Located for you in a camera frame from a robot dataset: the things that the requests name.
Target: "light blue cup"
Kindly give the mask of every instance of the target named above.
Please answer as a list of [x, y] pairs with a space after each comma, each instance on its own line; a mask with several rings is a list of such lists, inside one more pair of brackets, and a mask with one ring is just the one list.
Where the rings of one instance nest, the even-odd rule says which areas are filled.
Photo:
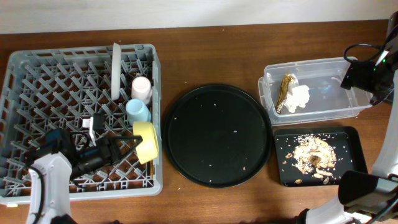
[[126, 105], [127, 120], [130, 125], [135, 121], [149, 122], [152, 119], [152, 115], [148, 107], [142, 100], [132, 99], [127, 102]]

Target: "dish rack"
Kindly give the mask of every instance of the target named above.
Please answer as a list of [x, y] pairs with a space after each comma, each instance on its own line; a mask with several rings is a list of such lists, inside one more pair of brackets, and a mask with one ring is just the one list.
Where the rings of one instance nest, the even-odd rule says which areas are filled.
[[[25, 169], [25, 154], [40, 147], [47, 131], [87, 131], [81, 126], [82, 119], [103, 113], [104, 131], [97, 133], [97, 139], [105, 135], [131, 136], [132, 127], [124, 107], [132, 80], [138, 75], [146, 76], [152, 83], [150, 108], [159, 142], [158, 158], [141, 165], [135, 152], [130, 152], [113, 167], [77, 178], [82, 187], [70, 183], [70, 200], [157, 195], [162, 190], [159, 58], [153, 45], [121, 45], [121, 96], [112, 101], [112, 49], [83, 47], [11, 54], [0, 98], [1, 204], [30, 202], [31, 182]], [[86, 138], [76, 134], [73, 140], [79, 150]], [[122, 141], [122, 152], [128, 148]]]

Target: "black plate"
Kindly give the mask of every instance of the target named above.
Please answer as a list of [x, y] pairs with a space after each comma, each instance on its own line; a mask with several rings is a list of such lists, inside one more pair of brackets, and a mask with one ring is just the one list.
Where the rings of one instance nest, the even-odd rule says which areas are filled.
[[[297, 163], [293, 157], [285, 158], [287, 153], [293, 154], [295, 147], [299, 145], [297, 137], [304, 134], [318, 136], [325, 139], [324, 141], [330, 146], [336, 147], [337, 162], [335, 170], [330, 168], [327, 171], [333, 174], [333, 179], [330, 178], [328, 185], [338, 185], [340, 178], [347, 170], [368, 173], [361, 141], [358, 132], [353, 127], [279, 129], [275, 131], [274, 140], [281, 184], [287, 187], [323, 185], [321, 179], [312, 177], [312, 174], [303, 175], [296, 167], [292, 166], [292, 163]], [[297, 179], [301, 179], [302, 183], [295, 184]]]
[[207, 187], [241, 184], [267, 162], [271, 122], [248, 93], [208, 85], [181, 97], [162, 130], [165, 151], [186, 178]]

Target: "pink cup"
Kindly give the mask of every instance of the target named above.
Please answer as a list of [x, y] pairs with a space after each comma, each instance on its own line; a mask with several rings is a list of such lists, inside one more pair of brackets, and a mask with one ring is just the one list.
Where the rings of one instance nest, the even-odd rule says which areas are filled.
[[131, 84], [131, 98], [139, 99], [148, 105], [152, 100], [152, 85], [146, 77], [137, 77]]

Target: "black rectangular tray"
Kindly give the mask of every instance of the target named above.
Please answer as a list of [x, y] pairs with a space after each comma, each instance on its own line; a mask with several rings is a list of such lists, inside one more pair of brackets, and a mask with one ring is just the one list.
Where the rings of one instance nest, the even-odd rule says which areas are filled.
[[[338, 185], [347, 170], [368, 173], [361, 141], [357, 130], [353, 127], [279, 129], [274, 133], [274, 142], [282, 185], [286, 187], [324, 185], [321, 179], [312, 177], [312, 174], [316, 173], [315, 169], [312, 174], [302, 174], [292, 165], [297, 160], [293, 157], [285, 158], [289, 152], [293, 154], [295, 147], [299, 146], [297, 137], [304, 134], [319, 136], [321, 139], [326, 139], [324, 141], [329, 145], [336, 147], [335, 153], [338, 161], [336, 162], [335, 170], [330, 168], [328, 171], [333, 174], [333, 178], [330, 178], [327, 185]], [[297, 179], [302, 180], [302, 183], [296, 184], [295, 181]]]

